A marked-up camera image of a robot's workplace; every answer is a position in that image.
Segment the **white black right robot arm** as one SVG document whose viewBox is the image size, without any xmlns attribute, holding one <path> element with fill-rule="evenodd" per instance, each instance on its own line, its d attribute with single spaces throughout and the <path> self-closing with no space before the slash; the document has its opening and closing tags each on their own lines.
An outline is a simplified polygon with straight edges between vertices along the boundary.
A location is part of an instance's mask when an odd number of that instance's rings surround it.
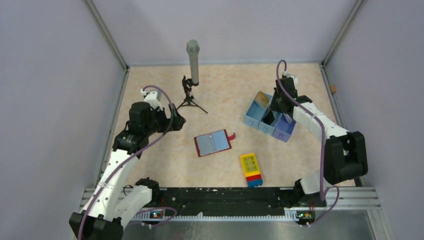
<svg viewBox="0 0 424 240">
<path fill-rule="evenodd" d="M 290 196 L 292 206 L 323 202 L 328 190 L 341 182 L 368 173 L 365 136 L 337 125 L 306 95 L 298 95 L 295 77 L 276 79 L 271 99 L 272 111 L 282 113 L 288 123 L 303 125 L 320 142 L 319 169 L 298 179 Z"/>
</svg>

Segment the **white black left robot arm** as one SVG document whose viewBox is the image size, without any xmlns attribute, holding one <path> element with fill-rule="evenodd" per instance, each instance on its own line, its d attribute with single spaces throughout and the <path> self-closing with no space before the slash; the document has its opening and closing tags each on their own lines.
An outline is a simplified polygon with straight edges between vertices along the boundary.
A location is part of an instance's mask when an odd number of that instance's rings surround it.
<svg viewBox="0 0 424 240">
<path fill-rule="evenodd" d="M 119 199 L 129 173 L 142 153 L 159 141 L 150 136 L 182 129 L 186 119 L 175 105 L 169 105 L 170 117 L 163 107 L 152 107 L 140 101 L 132 104 L 124 129 L 115 137 L 108 164 L 94 193 L 82 211 L 74 212 L 69 225 L 78 240 L 120 240 L 134 215 L 145 205 L 154 207 L 160 202 L 160 193 L 154 188 L 136 186 Z"/>
</svg>

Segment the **red leather card holder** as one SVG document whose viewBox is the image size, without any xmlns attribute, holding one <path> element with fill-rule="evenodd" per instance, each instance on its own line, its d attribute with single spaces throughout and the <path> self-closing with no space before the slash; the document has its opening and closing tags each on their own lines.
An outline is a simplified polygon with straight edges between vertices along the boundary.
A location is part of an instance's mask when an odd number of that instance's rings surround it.
<svg viewBox="0 0 424 240">
<path fill-rule="evenodd" d="M 199 158 L 232 149 L 231 141 L 236 133 L 228 135 L 226 129 L 206 133 L 194 137 L 196 152 Z"/>
</svg>

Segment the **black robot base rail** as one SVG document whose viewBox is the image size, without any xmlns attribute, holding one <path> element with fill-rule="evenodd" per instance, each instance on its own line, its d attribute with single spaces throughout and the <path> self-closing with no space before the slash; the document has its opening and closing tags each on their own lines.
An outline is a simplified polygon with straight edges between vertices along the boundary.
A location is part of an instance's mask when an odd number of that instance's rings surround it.
<svg viewBox="0 0 424 240">
<path fill-rule="evenodd" d="M 283 216 L 290 208 L 325 207 L 318 193 L 304 195 L 291 187 L 169 187 L 154 190 L 150 208 L 171 207 L 177 216 Z"/>
</svg>

